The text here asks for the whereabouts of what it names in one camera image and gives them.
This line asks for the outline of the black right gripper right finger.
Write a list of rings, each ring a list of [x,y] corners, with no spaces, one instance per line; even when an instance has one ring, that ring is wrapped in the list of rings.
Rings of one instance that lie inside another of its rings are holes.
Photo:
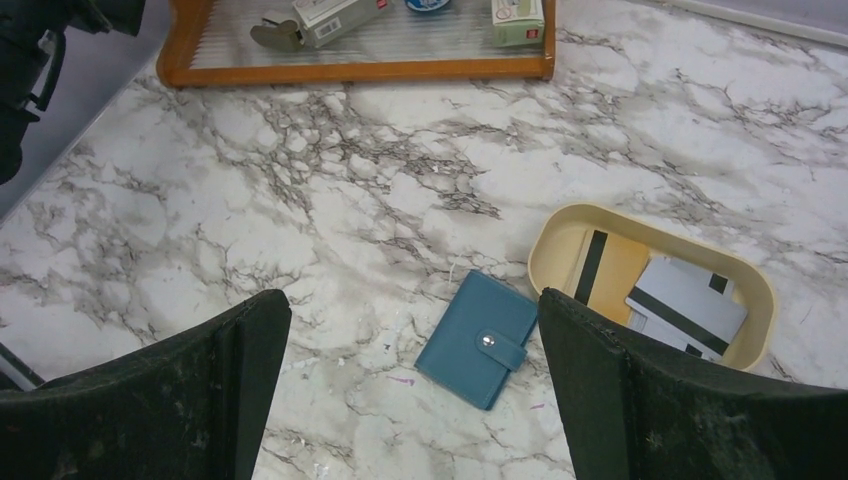
[[[847,394],[698,359],[545,289],[538,325],[579,479],[843,479]]]

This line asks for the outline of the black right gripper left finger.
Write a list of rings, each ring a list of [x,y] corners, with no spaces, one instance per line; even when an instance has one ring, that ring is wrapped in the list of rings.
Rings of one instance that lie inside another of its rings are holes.
[[[42,379],[1,352],[5,479],[249,479],[292,312],[269,289],[101,365]]]

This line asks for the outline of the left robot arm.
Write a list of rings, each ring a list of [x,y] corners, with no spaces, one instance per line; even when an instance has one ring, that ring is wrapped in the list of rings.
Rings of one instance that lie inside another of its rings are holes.
[[[21,142],[47,110],[61,74],[65,30],[139,34],[146,2],[3,1],[1,3],[1,182],[19,172]]]

